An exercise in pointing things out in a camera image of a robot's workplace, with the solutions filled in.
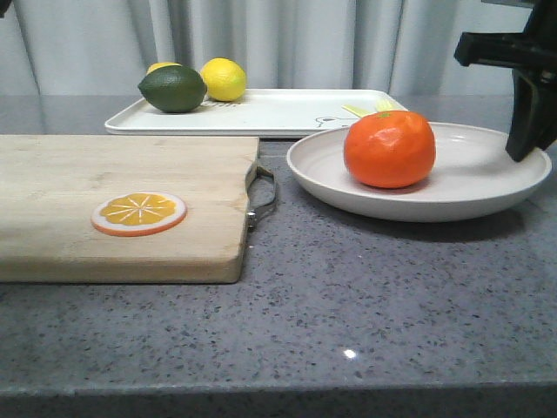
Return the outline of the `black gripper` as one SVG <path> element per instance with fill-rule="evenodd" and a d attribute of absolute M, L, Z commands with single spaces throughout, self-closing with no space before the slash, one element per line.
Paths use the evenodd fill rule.
<path fill-rule="evenodd" d="M 522 161 L 556 141 L 556 2 L 532 1 L 521 32 L 464 32 L 454 52 L 463 66 L 513 69 L 513 117 L 506 151 Z"/>

